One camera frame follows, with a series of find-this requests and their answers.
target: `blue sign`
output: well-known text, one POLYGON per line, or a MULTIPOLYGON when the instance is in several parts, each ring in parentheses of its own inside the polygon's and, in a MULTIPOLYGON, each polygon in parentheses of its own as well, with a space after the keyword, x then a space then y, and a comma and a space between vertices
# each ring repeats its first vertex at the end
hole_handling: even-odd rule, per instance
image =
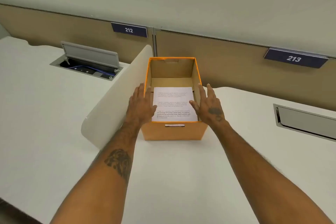
POLYGON ((114 32, 147 37, 147 28, 111 22, 114 32))
POLYGON ((328 60, 328 58, 325 57, 271 48, 267 51, 264 59, 276 60, 280 62, 313 68, 320 68, 328 60))

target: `213 sign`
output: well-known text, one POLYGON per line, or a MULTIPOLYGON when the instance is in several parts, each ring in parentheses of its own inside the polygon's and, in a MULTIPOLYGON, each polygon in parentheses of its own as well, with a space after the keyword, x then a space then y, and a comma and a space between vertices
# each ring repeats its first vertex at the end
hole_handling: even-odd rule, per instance
POLYGON ((297 53, 288 50, 272 48, 267 51, 264 59, 276 60, 280 62, 313 68, 320 68, 328 60, 328 58, 322 56, 314 56, 306 53, 297 53))
POLYGON ((114 32, 147 37, 147 28, 111 22, 114 32))

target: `tan partition panel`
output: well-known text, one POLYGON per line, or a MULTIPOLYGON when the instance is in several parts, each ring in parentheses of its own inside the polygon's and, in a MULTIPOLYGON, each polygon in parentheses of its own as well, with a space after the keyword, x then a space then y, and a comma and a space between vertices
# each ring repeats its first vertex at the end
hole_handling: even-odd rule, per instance
POLYGON ((149 44, 153 48, 153 31, 148 37, 115 33, 108 21, 57 14, 40 10, 0 5, 0 24, 13 36, 31 45, 61 48, 61 41, 114 51, 121 62, 132 60, 149 44))
POLYGON ((255 92, 336 111, 336 60, 309 68, 263 59, 267 48, 156 31, 157 56, 195 57, 202 84, 255 92))

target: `forearm tattoo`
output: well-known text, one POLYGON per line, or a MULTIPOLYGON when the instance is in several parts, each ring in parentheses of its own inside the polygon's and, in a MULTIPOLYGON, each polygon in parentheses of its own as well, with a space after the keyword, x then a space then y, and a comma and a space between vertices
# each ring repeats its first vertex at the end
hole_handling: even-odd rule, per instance
POLYGON ((128 183, 131 174, 132 160, 128 153, 123 149, 113 150, 104 163, 109 167, 113 167, 118 174, 128 183))
POLYGON ((219 108, 216 108, 216 107, 210 107, 209 109, 208 109, 208 112, 209 113, 211 113, 211 114, 214 114, 214 115, 216 115, 216 120, 217 121, 221 121, 222 119, 223 119, 223 111, 221 110, 221 109, 219 109, 219 108))

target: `blue cable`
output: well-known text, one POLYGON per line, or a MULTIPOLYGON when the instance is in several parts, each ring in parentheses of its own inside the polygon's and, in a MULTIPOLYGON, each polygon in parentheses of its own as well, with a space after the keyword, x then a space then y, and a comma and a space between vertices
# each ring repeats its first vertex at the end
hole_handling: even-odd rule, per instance
POLYGON ((74 67, 66 67, 66 68, 76 68, 76 67, 86 67, 86 68, 95 70, 95 71, 97 71, 99 73, 102 73, 102 74, 106 74, 106 75, 110 75, 110 76, 115 76, 115 74, 106 73, 105 71, 102 71, 102 70, 99 70, 99 69, 95 69, 93 67, 88 67, 88 66, 74 66, 74 67))

